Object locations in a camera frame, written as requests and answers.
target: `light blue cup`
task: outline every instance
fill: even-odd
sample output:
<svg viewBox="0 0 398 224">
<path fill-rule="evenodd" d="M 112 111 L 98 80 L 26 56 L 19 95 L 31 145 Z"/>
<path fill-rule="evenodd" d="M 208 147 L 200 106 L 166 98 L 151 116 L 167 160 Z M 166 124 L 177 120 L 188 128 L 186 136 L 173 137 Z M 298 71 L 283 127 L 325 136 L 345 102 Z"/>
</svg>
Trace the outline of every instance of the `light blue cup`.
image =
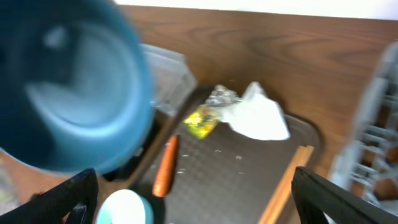
<svg viewBox="0 0 398 224">
<path fill-rule="evenodd" d="M 132 190 L 118 190 L 102 204 L 96 224 L 153 224 L 149 202 Z"/>
</svg>

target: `gray tray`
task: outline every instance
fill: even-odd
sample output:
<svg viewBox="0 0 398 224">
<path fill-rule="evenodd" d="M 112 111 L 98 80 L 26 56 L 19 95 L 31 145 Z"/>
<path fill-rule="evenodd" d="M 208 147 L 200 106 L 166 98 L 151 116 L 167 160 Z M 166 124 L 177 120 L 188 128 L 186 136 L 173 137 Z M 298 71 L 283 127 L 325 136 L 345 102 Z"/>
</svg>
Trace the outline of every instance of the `gray tray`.
<svg viewBox="0 0 398 224">
<path fill-rule="evenodd" d="M 192 102 L 182 118 L 201 102 Z M 180 147 L 170 193 L 165 198 L 152 195 L 163 150 L 132 189 L 148 199 L 156 223 L 257 223 L 298 146 L 315 147 L 309 167 L 321 149 L 313 126 L 285 118 L 291 133 L 285 141 L 249 139 L 223 123 L 200 140 L 180 123 L 173 133 L 180 134 Z"/>
</svg>

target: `wooden stick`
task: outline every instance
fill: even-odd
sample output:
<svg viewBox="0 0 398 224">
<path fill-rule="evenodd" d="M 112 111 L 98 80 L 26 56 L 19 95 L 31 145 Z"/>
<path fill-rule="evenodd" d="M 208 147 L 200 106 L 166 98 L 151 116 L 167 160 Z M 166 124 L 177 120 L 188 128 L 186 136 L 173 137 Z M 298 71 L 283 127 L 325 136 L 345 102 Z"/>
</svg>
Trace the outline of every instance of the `wooden stick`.
<svg viewBox="0 0 398 224">
<path fill-rule="evenodd" d="M 282 212 L 291 193 L 291 183 L 296 167 L 305 166 L 313 152 L 312 146 L 299 146 L 287 167 L 278 187 L 276 188 L 265 212 L 262 214 L 258 224 L 274 224 Z"/>
</svg>

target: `white napkin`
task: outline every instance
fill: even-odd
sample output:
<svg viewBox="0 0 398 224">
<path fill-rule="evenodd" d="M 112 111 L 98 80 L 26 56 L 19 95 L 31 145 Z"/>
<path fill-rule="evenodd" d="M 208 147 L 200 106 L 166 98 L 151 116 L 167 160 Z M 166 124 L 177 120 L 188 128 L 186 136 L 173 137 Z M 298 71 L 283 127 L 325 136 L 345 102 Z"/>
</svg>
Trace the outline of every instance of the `white napkin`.
<svg viewBox="0 0 398 224">
<path fill-rule="evenodd" d="M 232 130 L 252 139 L 285 140 L 290 137 L 279 104 L 267 98 L 258 82 L 252 82 L 242 96 L 242 102 L 217 109 L 222 122 Z"/>
</svg>

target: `wooden surface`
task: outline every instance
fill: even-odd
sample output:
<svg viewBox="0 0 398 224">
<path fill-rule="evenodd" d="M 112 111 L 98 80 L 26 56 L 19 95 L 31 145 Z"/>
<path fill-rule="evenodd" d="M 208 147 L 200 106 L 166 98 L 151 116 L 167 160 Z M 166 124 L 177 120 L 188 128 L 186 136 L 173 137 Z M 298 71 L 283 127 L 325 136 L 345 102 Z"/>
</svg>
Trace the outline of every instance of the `wooden surface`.
<svg viewBox="0 0 398 224">
<path fill-rule="evenodd" d="M 292 180 L 296 167 L 305 166 L 311 157 L 314 148 L 312 146 L 299 146 L 289 166 L 281 178 L 266 210 L 262 214 L 258 224 L 275 224 L 282 213 L 292 189 Z"/>
<path fill-rule="evenodd" d="M 251 81 L 258 81 L 285 111 L 315 124 L 325 138 L 325 153 L 316 168 L 324 177 L 345 142 L 378 58 L 398 38 L 394 21 L 139 6 L 122 9 L 145 43 L 185 54 L 201 84 L 224 84 L 242 93 Z M 63 180 L 4 158 L 22 203 L 32 193 L 44 192 Z M 103 200 L 129 184 L 101 180 L 100 185 Z"/>
</svg>

